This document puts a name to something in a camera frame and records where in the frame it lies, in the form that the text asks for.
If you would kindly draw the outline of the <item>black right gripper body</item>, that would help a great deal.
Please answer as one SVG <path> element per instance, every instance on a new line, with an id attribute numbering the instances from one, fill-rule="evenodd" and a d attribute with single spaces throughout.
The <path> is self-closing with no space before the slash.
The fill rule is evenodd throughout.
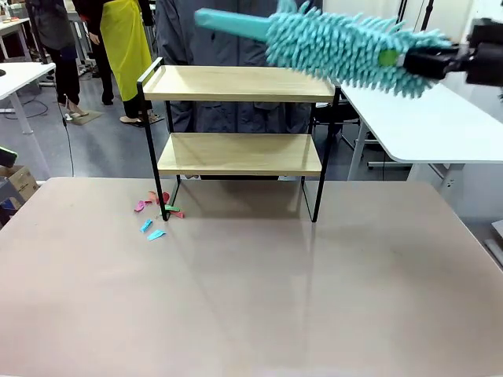
<path id="1" fill-rule="evenodd" d="M 502 45 L 481 42 L 468 60 L 466 83 L 472 85 L 502 84 Z"/>

